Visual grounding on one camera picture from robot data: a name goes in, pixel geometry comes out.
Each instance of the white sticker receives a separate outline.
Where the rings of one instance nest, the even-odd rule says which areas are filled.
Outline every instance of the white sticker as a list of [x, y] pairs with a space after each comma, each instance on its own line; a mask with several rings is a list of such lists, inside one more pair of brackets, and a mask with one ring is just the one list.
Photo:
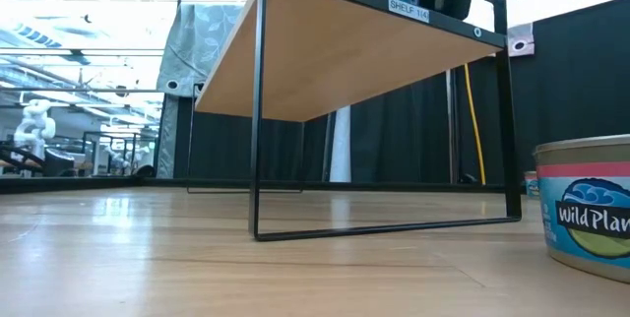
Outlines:
[[429, 11], [424, 8], [413, 6], [412, 4], [399, 0], [389, 0], [388, 7], [391, 12], [429, 23]]

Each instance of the laminate floor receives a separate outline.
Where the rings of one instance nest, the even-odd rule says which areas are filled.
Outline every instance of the laminate floor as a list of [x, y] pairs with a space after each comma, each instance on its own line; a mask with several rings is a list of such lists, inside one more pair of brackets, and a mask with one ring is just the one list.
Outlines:
[[[253, 242], [247, 195], [0, 196], [0, 316], [624, 316], [630, 285], [549, 258], [522, 222]], [[265, 194], [262, 229], [492, 218], [502, 195]]]

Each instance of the wild planet label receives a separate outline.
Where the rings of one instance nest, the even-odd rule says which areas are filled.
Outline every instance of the wild planet label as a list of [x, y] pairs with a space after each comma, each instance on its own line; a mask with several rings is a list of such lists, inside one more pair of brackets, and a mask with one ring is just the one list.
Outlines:
[[630, 162], [543, 165], [538, 186], [549, 246], [630, 269]]

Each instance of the black curtain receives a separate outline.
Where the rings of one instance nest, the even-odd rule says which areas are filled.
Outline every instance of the black curtain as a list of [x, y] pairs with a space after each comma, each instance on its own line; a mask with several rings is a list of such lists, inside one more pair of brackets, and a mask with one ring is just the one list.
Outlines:
[[[630, 0], [615, 0], [534, 23], [535, 55], [511, 59], [521, 171], [536, 145], [630, 133]], [[503, 183], [494, 58], [470, 65], [489, 183]], [[463, 68], [457, 73], [463, 172], [478, 178]]]
[[444, 74], [353, 105], [353, 182], [449, 182]]
[[[175, 178], [186, 178], [190, 138], [191, 99], [180, 98], [175, 145]], [[195, 113], [190, 178], [249, 179], [251, 154], [250, 118]], [[326, 116], [306, 123], [304, 176], [321, 180]], [[301, 124], [264, 120], [261, 130], [261, 176], [267, 180], [297, 180]]]

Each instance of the black metal shelf frame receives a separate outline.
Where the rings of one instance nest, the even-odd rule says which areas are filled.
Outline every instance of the black metal shelf frame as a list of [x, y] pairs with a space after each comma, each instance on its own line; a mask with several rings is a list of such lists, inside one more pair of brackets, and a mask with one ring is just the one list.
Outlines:
[[[249, 232], [257, 241], [279, 241], [303, 238], [322, 238], [345, 235], [358, 235], [368, 233], [395, 232], [424, 228], [452, 227], [476, 224], [490, 224], [501, 222], [516, 222], [522, 217], [521, 212], [521, 188], [518, 180], [518, 167], [516, 159], [516, 139], [514, 130], [514, 112], [512, 105], [512, 84], [510, 75], [510, 60], [507, 50], [507, 10], [506, 0], [485, 0], [494, 7], [494, 32], [488, 32], [476, 28], [454, 18], [442, 15], [434, 11], [427, 11], [429, 23], [407, 18], [395, 14], [388, 9], [388, 0], [347, 0], [376, 9], [382, 13], [388, 13], [398, 18], [405, 18], [415, 23], [424, 23], [433, 28], [455, 33], [476, 41], [485, 42], [501, 50], [496, 53], [496, 73], [499, 98], [499, 125], [501, 132], [501, 151], [503, 155], [503, 174], [505, 180], [506, 216], [497, 219], [463, 220], [449, 222], [418, 222], [406, 224], [388, 224], [377, 226], [359, 226], [352, 228], [330, 228], [302, 231], [266, 232], [259, 230], [260, 223], [260, 193], [261, 193], [261, 139], [263, 109], [263, 79], [265, 63], [265, 26], [267, 20], [267, 0], [257, 0], [256, 20], [256, 44], [255, 44], [255, 69], [254, 69], [254, 94], [251, 134], [251, 182], [249, 189]], [[321, 185], [319, 190], [346, 190], [343, 185]], [[455, 187], [453, 191], [461, 192]]]

